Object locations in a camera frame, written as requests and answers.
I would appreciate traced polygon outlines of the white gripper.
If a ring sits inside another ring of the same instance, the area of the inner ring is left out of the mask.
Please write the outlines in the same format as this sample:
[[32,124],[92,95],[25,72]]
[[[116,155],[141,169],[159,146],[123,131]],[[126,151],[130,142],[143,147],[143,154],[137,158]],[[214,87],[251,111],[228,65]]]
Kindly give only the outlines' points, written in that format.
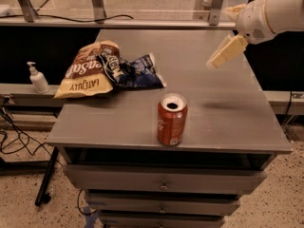
[[206,62],[208,68],[219,68],[243,53],[249,44],[270,41],[276,34],[270,29],[266,17],[267,0],[254,0],[249,4],[227,7],[222,13],[236,22],[241,35],[227,35]]

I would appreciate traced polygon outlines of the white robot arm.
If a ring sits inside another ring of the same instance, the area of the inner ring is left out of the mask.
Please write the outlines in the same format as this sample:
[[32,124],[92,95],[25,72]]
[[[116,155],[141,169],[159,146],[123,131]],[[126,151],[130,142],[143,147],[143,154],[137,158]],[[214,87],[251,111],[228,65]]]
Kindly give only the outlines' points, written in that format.
[[227,35],[206,66],[219,68],[238,57],[249,44],[273,40],[286,31],[304,30],[304,0],[254,0],[228,7],[223,13],[235,23],[236,36]]

